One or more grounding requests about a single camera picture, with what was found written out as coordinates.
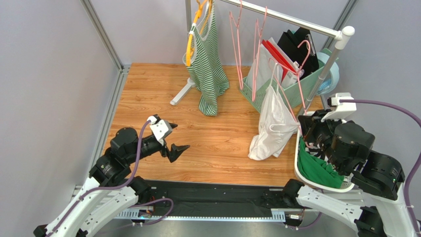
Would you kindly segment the white tank top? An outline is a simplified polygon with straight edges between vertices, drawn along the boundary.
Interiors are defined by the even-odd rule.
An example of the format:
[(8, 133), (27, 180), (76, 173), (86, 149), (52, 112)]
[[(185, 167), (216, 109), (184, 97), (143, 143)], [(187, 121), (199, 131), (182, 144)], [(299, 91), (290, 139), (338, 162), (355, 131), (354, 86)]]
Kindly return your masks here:
[(265, 90), (258, 123), (258, 134), (252, 138), (248, 158), (264, 160), (279, 157), (299, 124), (281, 96), (278, 77), (280, 64), (274, 63), (269, 85)]

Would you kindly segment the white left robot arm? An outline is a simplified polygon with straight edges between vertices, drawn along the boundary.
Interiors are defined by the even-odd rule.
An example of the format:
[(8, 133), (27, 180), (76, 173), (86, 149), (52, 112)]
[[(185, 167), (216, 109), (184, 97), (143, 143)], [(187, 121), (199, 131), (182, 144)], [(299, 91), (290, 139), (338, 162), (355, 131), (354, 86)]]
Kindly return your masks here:
[(151, 217), (154, 205), (170, 203), (167, 197), (155, 199), (151, 186), (135, 175), (139, 161), (159, 153), (175, 162), (188, 145), (167, 146), (165, 139), (178, 125), (150, 116), (140, 132), (132, 127), (120, 129), (89, 171), (82, 188), (63, 212), (51, 223), (37, 226), (36, 237), (92, 237), (102, 227), (128, 208), (147, 207), (143, 214)]

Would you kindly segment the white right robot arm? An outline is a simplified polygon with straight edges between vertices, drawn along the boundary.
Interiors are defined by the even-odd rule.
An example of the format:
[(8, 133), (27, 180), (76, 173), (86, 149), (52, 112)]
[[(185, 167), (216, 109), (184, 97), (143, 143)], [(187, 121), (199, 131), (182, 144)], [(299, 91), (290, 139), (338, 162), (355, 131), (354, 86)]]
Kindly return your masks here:
[(418, 237), (421, 225), (410, 215), (404, 188), (409, 177), (400, 162), (372, 149), (375, 136), (352, 121), (327, 119), (326, 110), (298, 117), (305, 142), (316, 145), (340, 174), (374, 201), (351, 205), (291, 179), (282, 190), (289, 207), (309, 207), (346, 224), (360, 237)]

